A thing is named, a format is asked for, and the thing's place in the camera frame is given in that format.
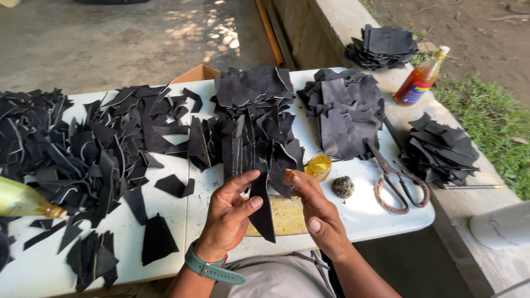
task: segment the cardboard box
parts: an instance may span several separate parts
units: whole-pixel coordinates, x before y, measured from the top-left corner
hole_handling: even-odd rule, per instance
[[[201,64],[187,73],[179,76],[178,78],[171,81],[171,84],[175,83],[186,83],[194,81],[213,80],[216,76],[221,76],[221,73],[209,66]]]

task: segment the hand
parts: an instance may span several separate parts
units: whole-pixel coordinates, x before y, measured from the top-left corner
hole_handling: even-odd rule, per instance
[[[194,252],[200,259],[214,263],[234,249],[249,227],[249,215],[263,205],[261,197],[245,200],[241,192],[259,177],[259,170],[237,175],[216,189],[211,196],[206,225],[195,244]]]
[[[305,224],[316,245],[333,262],[348,260],[354,250],[346,237],[335,204],[324,197],[315,177],[297,170],[284,170],[283,183],[294,186],[292,196],[300,197],[304,205]]]

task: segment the cutting board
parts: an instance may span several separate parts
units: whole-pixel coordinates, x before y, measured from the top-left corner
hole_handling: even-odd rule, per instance
[[[272,210],[272,222],[276,236],[306,234],[302,201],[299,197],[292,200],[284,196],[269,196]],[[250,224],[245,236],[259,236],[260,233]]]

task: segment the dirt ground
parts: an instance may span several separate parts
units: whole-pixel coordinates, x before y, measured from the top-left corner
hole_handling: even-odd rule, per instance
[[[419,40],[451,47],[441,73],[448,78],[497,81],[530,107],[530,21],[486,21],[530,12],[530,2],[517,0],[369,0],[381,25],[414,28]]]

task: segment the bottle label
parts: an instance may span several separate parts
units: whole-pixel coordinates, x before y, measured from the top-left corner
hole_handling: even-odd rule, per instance
[[[423,84],[418,81],[414,82],[405,96],[403,96],[402,101],[408,104],[415,104],[431,86],[432,84]]]

